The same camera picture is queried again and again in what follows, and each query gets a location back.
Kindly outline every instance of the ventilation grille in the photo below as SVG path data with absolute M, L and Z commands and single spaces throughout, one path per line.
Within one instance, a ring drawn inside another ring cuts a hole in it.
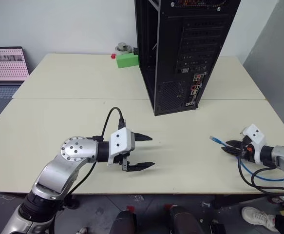
M 219 41 L 218 37 L 202 38 L 202 39 L 184 39 L 182 46 L 216 44 Z
M 213 17 L 207 19 L 196 19 L 185 21 L 185 30 L 197 28 L 215 28 L 224 27 L 226 24 L 226 17 Z
M 161 84 L 159 106 L 162 111 L 179 109 L 184 104 L 185 81 L 171 81 Z
M 183 37 L 184 38 L 192 38 L 192 37 L 209 37 L 209 36 L 219 36 L 221 33 L 221 29 L 204 29 L 204 30 L 184 30 Z
M 184 54 L 180 55 L 179 60 L 192 60 L 192 59 L 208 59 L 211 58 L 213 53 L 190 53 L 190 54 Z
M 204 52 L 204 51 L 213 51 L 215 49 L 215 46 L 196 46 L 191 48 L 182 48 L 181 54 L 187 54 L 192 52 Z

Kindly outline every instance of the shoe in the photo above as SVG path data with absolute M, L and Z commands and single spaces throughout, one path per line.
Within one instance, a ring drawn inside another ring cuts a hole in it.
M 88 234 L 88 228 L 81 228 L 76 234 Z
M 262 225 L 272 232 L 278 232 L 275 228 L 274 215 L 267 215 L 264 212 L 249 206 L 243 207 L 241 215 L 243 219 L 250 224 Z

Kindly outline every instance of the computer case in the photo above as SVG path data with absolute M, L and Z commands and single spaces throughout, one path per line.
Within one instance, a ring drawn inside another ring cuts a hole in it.
M 155 115 L 198 108 L 239 3 L 135 0 L 139 66 Z

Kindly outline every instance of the gray floor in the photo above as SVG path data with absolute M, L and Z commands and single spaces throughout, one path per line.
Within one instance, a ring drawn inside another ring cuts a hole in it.
M 225 225 L 228 234 L 271 234 L 262 226 L 250 225 L 243 221 L 240 209 L 253 206 L 269 214 L 277 214 L 278 207 L 260 198 L 244 202 L 221 210 L 203 207 L 202 202 L 210 202 L 211 195 L 143 195 L 144 200 L 133 195 L 81 195 L 77 210 L 64 210 L 57 215 L 55 232 L 57 234 L 75 234 L 81 227 L 89 227 L 92 234 L 108 234 L 117 214 L 134 206 L 141 233 L 168 234 L 164 228 L 165 204 L 177 204 L 187 208 L 200 220 L 202 228 L 209 234 L 208 225 L 217 219 Z M 14 209 L 22 202 L 19 198 L 11 201 L 0 198 L 0 232 Z

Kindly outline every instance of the desk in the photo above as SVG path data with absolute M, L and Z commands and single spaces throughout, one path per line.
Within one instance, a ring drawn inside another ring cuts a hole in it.
M 201 100 L 195 111 L 155 117 L 148 100 L 19 98 L 0 115 L 0 192 L 29 192 L 64 140 L 100 134 L 113 106 L 122 110 L 128 128 L 153 138 L 137 142 L 131 164 L 156 164 L 126 173 L 119 165 L 108 168 L 106 163 L 98 163 L 91 178 L 76 190 L 78 194 L 258 193 L 240 178 L 236 158 L 223 152 L 209 136 L 240 139 L 240 131 L 255 123 L 269 145 L 284 145 L 284 124 L 265 100 Z M 105 138 L 117 129 L 117 121 L 117 113 L 112 114 Z M 247 166 L 260 168 L 253 163 Z M 89 167 L 83 167 L 78 179 Z M 263 175 L 284 177 L 281 171 Z M 284 186 L 284 182 L 258 184 Z
M 109 55 L 48 54 L 13 98 L 145 99 L 138 66 Z M 236 57 L 219 57 L 202 99 L 265 99 Z

